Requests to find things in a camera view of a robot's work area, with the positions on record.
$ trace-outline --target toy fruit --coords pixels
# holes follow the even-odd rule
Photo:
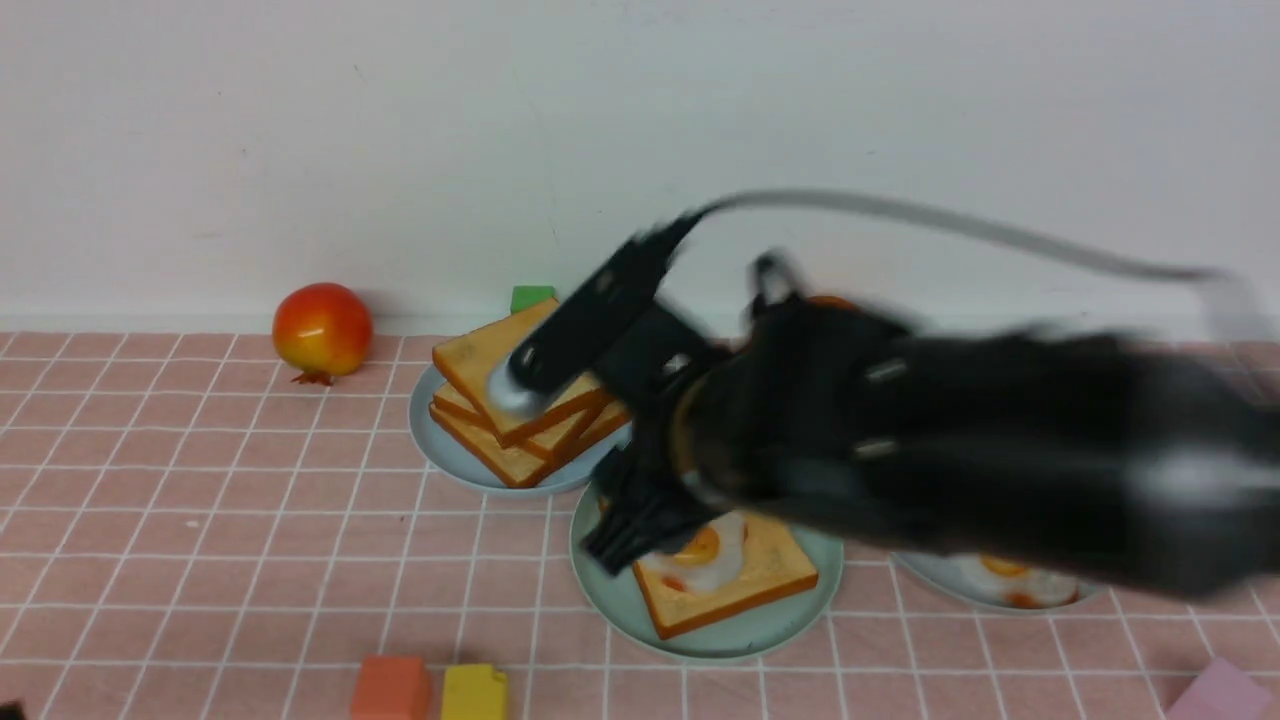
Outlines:
[[[854,311],[858,310],[858,305],[854,305],[851,301],[838,295],[814,295],[813,297],[809,299],[809,302],[813,302],[814,305],[822,305],[826,307],[840,307],[842,310],[854,310]]]
[[[355,373],[374,340],[369,307],[338,283],[315,283],[293,291],[275,310],[271,341],[287,364],[302,370],[301,384],[332,386]]]

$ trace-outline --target light blue plate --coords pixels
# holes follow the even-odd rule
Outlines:
[[[659,639],[635,575],[627,570],[611,578],[579,547],[600,519],[594,486],[589,486],[573,511],[568,551],[573,574],[586,598],[611,625],[659,655],[699,665],[735,665],[773,652],[810,630],[840,587],[845,570],[845,543],[792,525],[796,541],[818,569],[818,587],[669,641]]]
[[[1075,602],[1059,607],[1029,609],[1014,607],[1007,602],[992,598],[978,587],[965,579],[960,568],[950,557],[940,555],[925,555],[923,552],[895,552],[893,561],[915,575],[922,583],[933,591],[959,600],[960,602],[1001,615],[1050,615],[1068,607],[1076,607],[1082,602],[1088,602],[1107,589],[1094,583],[1080,583],[1080,597]]]
[[[429,462],[443,470],[454,480],[493,495],[539,497],[557,495],[576,489],[586,484],[591,477],[591,468],[600,461],[609,448],[626,445],[631,439],[631,424],[618,428],[613,434],[589,447],[585,452],[573,459],[547,477],[543,482],[531,488],[509,488],[498,479],[484,462],[471,455],[471,451],[458,445],[453,436],[447,433],[433,418],[428,407],[431,405],[431,396],[444,384],[444,375],[429,365],[413,387],[413,395],[408,398],[408,432],[413,436],[413,442]]]

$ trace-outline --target pink block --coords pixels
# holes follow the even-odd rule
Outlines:
[[[1271,692],[1235,665],[1215,657],[1165,715],[1169,720],[1258,720]]]

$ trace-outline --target white wall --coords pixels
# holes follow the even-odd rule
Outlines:
[[[0,0],[10,324],[214,325],[316,279],[383,314],[492,315],[635,228],[786,183],[1225,264],[1275,311],[1280,3]],[[1197,313],[1184,290],[796,213],[699,231],[669,288],[736,313],[778,243],[947,322]]]

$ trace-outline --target toy bread slice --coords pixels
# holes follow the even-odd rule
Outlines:
[[[595,418],[595,421],[591,423],[591,427],[582,430],[582,436],[573,443],[572,448],[568,451],[570,457],[577,457],[579,455],[586,452],[593,445],[612,436],[618,428],[630,421],[631,415],[627,413],[625,405],[616,400],[605,405],[604,410],[602,410]]]
[[[476,425],[489,434],[495,434],[489,420],[477,413],[471,401],[463,397],[452,384],[444,383],[440,386],[440,389],[435,391],[435,404],[460,420]],[[591,427],[591,423],[600,415],[602,410],[603,406],[581,410],[571,415],[567,420],[517,442],[513,447],[520,447],[543,460],[553,460],[576,443],[582,432]]]
[[[489,468],[489,471],[498,475],[507,487],[531,488],[564,464],[563,460],[543,460],[520,447],[502,447],[488,430],[467,424],[434,402],[428,411],[444,432]]]
[[[431,348],[431,361],[436,369],[471,402],[476,413],[489,420],[494,437],[502,447],[511,447],[570,419],[576,413],[600,406],[607,400],[604,388],[590,374],[584,374],[573,380],[540,418],[529,421],[512,418],[489,404],[485,387],[489,373],[550,316],[558,305],[554,299],[544,300]]]
[[[659,638],[671,639],[818,585],[818,569],[786,524],[749,512],[742,515],[746,519],[742,571],[713,593],[675,589],[658,573],[632,564]]]

